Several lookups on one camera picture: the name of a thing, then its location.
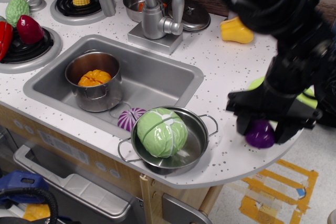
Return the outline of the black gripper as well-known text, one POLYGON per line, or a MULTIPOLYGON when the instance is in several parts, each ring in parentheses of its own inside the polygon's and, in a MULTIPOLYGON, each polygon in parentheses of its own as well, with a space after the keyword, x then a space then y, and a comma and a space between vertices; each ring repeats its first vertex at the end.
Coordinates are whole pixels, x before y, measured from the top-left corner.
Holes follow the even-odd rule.
POLYGON ((277 144, 287 142, 303 128, 313 128, 322 118, 320 109, 300 102, 295 95, 278 93, 265 84, 252 90, 229 93, 226 110, 237 116, 236 130, 240 135, 247 134, 252 120, 277 122, 277 144))

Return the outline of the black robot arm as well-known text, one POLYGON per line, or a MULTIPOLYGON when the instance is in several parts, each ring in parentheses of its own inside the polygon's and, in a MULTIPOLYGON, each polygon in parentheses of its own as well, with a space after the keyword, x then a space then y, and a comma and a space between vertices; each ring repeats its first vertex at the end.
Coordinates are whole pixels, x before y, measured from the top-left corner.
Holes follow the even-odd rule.
POLYGON ((262 84, 228 95, 237 132, 247 135, 258 120, 275 121, 275 142, 282 144, 318 120, 334 124, 335 34, 319 0, 223 1, 247 28, 277 40, 262 84))

